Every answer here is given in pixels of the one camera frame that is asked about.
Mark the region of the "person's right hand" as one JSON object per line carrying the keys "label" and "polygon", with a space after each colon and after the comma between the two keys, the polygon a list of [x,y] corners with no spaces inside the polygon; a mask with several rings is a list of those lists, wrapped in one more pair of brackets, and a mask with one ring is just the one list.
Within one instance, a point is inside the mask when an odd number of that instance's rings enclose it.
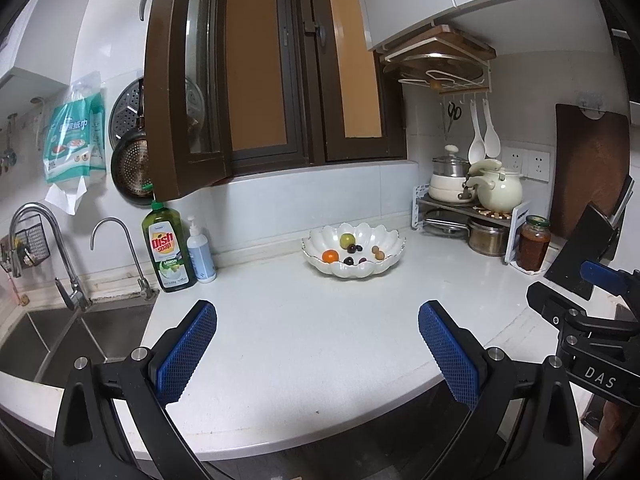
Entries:
{"label": "person's right hand", "polygon": [[599,462],[607,462],[623,439],[623,429],[636,409],[606,401],[599,426],[598,437],[593,445],[593,456]]}

